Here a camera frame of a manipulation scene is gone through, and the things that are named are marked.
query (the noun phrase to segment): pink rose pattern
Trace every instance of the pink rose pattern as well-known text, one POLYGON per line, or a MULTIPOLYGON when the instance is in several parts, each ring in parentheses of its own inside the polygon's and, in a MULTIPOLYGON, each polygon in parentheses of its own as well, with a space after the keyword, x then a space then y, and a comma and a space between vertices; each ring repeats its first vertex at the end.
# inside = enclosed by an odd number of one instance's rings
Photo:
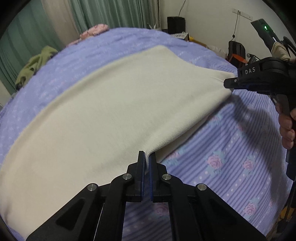
POLYGON ((239 129, 241 132, 244 132, 245 127, 241 124, 237 124, 237 129, 239 129))
POLYGON ((244 214, 253 215, 256 212, 256 205, 254 203, 249 203, 243 210, 244 214))
POLYGON ((169 215, 168 204, 166 202, 154 203, 153 209, 154 209, 154 213, 159 217, 169 215))
POLYGON ((244 210, 242 211, 243 213, 243 217, 246 220, 250 220, 251 216, 256 212, 257 207, 258 207, 258 203, 259 203, 260 198, 259 197, 254 197, 253 199, 251 199, 248 203, 248 205, 244 208, 244 210))
POLYGON ((224 162, 224 153, 221 151, 214 151, 206 159, 207 168, 205 172, 209 175, 218 174, 221 171, 224 162))
POLYGON ((217 114, 217 115, 214 115, 214 116, 210 119, 209 123, 210 123, 211 126, 218 126, 218 125, 220 125, 220 121, 221 121, 221 119, 222 119, 221 114, 217 114))
POLYGON ((215 170, 222 166, 221 158, 218 155, 210 156, 207 160, 207 163, 215 170))
POLYGON ((250 160, 246 160, 242 166, 243 166, 243 168, 250 170, 250 171, 252 171, 254 169, 254 164, 250 160))
POLYGON ((271 199, 270 202, 269 202, 269 207, 273 207, 273 205, 274 205, 274 200, 271 199))
POLYGON ((242 167, 244 168, 243 173, 246 175, 252 174, 255 166, 256 166, 256 164, 255 164, 254 156, 252 156, 252 155, 248 156, 247 159, 242 164, 242 167))
POLYGON ((178 158, 185 152, 184 148, 179 148, 179 150, 176 150, 169 154, 165 160, 162 162, 163 165, 165 165, 167 168, 171 166, 176 166, 179 161, 178 158))

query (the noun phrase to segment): finger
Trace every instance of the finger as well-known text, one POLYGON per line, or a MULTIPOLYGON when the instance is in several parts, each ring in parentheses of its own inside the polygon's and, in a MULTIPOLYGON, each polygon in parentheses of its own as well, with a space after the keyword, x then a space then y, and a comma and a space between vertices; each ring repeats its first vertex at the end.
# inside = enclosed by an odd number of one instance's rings
POLYGON ((279 132, 280 132, 281 136, 288 141, 293 141, 295 138, 295 131, 293 129, 287 130, 281 126, 279 128, 279 132))
POLYGON ((285 114, 279 115, 279 124, 287 130, 292 128, 292 120, 289 116, 285 114))
POLYGON ((284 148, 286 148, 287 150, 290 150, 293 147, 294 142, 293 141, 288 141, 287 139, 282 138, 281 139, 281 144, 283 145, 284 148))
POLYGON ((278 112, 279 114, 282 113, 282 106, 279 103, 276 104, 276 112, 278 112))
POLYGON ((290 112, 291 117, 296 120, 296 108, 290 112))

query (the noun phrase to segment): purple bedsheet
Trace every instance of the purple bedsheet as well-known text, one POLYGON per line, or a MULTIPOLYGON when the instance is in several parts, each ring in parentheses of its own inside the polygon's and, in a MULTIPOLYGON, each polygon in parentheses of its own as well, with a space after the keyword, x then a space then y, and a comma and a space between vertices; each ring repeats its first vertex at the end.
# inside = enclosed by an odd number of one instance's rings
MULTIPOLYGON (((197 66, 236 74, 234 66, 198 44, 154 30, 111 29, 58 53, 4 107, 0 167, 22 130, 58 95, 92 71, 156 45, 197 66)), ((267 96, 237 90, 163 164, 184 183, 207 184, 267 234, 292 185, 285 175, 286 152, 278 129, 277 113, 267 96)), ((127 204, 123 240, 171 240, 167 204, 151 203, 145 191, 142 203, 127 204)))

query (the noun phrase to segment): white towel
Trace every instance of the white towel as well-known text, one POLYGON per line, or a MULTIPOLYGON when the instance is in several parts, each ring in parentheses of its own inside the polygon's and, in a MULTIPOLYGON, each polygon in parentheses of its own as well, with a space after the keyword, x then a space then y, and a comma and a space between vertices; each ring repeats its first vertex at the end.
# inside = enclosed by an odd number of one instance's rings
POLYGON ((188 137, 230 96, 223 87, 230 77, 163 46, 85 77, 42 110, 7 154, 0 170, 5 222, 27 238, 87 184, 125 173, 139 150, 176 147, 176 138, 188 137))

